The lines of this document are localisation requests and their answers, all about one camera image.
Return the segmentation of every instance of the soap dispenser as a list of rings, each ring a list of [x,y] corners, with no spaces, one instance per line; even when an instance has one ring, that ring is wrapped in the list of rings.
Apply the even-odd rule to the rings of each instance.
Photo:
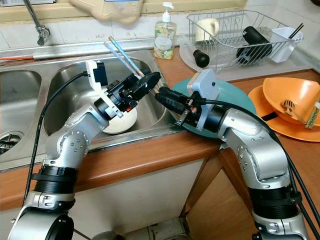
[[[162,14],[162,21],[155,24],[153,55],[159,59],[171,60],[174,57],[177,24],[171,21],[168,12],[169,8],[174,9],[172,3],[165,1],[162,5],[165,7],[165,13]]]

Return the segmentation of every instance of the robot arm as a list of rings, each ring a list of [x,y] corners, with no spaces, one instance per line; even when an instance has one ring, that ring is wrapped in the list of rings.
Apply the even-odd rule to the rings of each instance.
[[[302,197],[292,191],[284,150],[253,117],[234,108],[205,103],[203,97],[211,95],[208,91],[213,81],[208,71],[197,73],[190,81],[187,86],[193,89],[190,97],[162,87],[155,98],[180,115],[177,125],[188,123],[200,131],[207,129],[217,133],[235,152],[249,189],[252,216],[258,229],[252,239],[308,240],[303,215],[297,208]],[[207,80],[210,84],[206,88],[199,87]]]
[[[88,61],[86,66],[90,85],[100,98],[72,113],[49,137],[42,167],[32,175],[35,187],[27,195],[9,240],[71,240],[74,223],[68,210],[75,203],[77,174],[91,141],[108,127],[109,120],[132,110],[161,78],[159,72],[145,71],[141,79],[131,74],[102,91],[95,77],[101,78],[97,73],[99,69],[105,71],[103,63]]]

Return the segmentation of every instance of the faucet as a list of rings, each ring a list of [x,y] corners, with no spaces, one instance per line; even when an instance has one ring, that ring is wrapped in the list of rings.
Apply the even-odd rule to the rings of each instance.
[[[23,2],[25,4],[26,8],[28,9],[28,11],[29,11],[34,23],[35,23],[36,31],[39,33],[39,37],[38,37],[37,43],[38,43],[39,46],[43,46],[43,45],[45,45],[45,43],[48,40],[48,37],[50,35],[50,31],[49,31],[48,28],[45,27],[45,25],[43,25],[43,24],[41,24],[39,22],[39,20],[37,19],[36,14],[35,14],[35,12],[34,12],[34,10],[32,8],[32,5],[31,5],[30,1],[29,0],[23,0]]]

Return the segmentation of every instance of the wire dish rack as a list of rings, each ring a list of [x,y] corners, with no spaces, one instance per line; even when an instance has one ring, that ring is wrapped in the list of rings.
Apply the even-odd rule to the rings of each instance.
[[[257,11],[227,11],[203,14],[190,14],[189,40],[197,49],[200,49],[210,57],[208,67],[214,68],[216,73],[225,67],[249,66],[261,64],[266,58],[276,55],[288,42],[287,40],[271,42],[272,29],[287,27],[285,24],[268,17]],[[210,30],[201,27],[198,22],[204,19],[216,19],[218,32],[210,34]],[[254,27],[269,42],[250,45],[243,37],[246,27]],[[199,40],[199,30],[203,37]],[[301,41],[302,38],[290,39]]]

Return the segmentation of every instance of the stainless steel sink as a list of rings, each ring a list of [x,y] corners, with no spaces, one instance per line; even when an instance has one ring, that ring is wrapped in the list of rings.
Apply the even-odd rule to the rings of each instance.
[[[140,69],[149,68],[152,72],[160,72],[150,51],[131,51],[128,55]],[[0,67],[0,133],[1,136],[5,132],[16,133],[17,136],[12,134],[9,141],[20,140],[16,145],[11,144],[10,149],[0,155],[0,171],[29,164],[37,123],[44,104],[63,83],[86,70],[84,63],[86,60],[104,62],[109,84],[115,80],[122,80],[130,74],[129,70],[111,54]],[[162,77],[156,89],[166,85]],[[169,112],[155,100],[154,94],[151,91],[139,101],[137,121],[129,130],[118,135],[100,133],[93,140],[90,150],[96,151],[181,131],[174,126],[174,120]],[[44,158],[48,137],[63,126],[72,112],[88,102],[94,102],[97,98],[90,88],[88,77],[77,79],[57,96],[44,117],[37,162]]]
[[[27,134],[35,116],[41,77],[34,71],[0,72],[0,155]]]

